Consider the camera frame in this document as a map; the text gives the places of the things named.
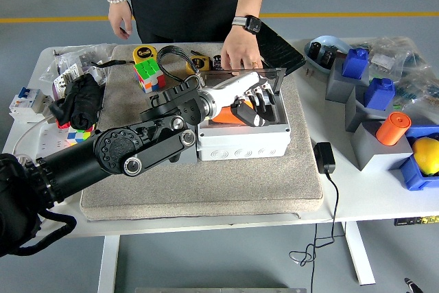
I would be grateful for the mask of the person's right hand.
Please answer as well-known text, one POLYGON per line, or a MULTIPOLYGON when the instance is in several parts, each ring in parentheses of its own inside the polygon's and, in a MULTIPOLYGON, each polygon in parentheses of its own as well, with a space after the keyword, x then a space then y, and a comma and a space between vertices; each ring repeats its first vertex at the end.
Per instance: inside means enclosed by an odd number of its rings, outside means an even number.
POLYGON ((132 34, 132 11, 127 1, 109 5, 108 20, 114 34, 127 40, 132 34))

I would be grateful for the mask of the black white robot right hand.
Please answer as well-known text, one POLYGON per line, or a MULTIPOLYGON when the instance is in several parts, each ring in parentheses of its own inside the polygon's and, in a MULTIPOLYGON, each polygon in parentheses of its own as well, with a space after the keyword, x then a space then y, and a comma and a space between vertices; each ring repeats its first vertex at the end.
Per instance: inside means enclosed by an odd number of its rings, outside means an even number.
POLYGON ((411 293, 423 293, 423 290, 418 285, 416 285, 415 282, 413 282, 411 279, 405 277, 404 282, 410 289, 411 293))

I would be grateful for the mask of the person's left hand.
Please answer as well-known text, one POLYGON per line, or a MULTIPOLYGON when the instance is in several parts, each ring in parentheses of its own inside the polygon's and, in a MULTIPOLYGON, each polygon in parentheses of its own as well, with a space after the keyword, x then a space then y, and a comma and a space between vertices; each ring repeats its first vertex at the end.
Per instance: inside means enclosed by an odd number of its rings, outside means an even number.
POLYGON ((262 69, 257 37, 242 26, 233 25, 222 47, 221 66, 225 70, 262 69))

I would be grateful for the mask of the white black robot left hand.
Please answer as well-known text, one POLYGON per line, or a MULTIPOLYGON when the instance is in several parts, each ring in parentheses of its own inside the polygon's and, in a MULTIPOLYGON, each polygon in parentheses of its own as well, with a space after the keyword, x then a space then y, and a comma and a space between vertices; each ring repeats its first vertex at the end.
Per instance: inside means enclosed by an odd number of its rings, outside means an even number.
POLYGON ((256 71, 242 73, 214 87, 203 87, 198 94, 207 119, 218 117, 223 108, 229 107, 233 116, 251 127, 270 124, 263 118, 267 114, 264 94, 268 96, 271 105, 276 104, 270 83, 256 71))

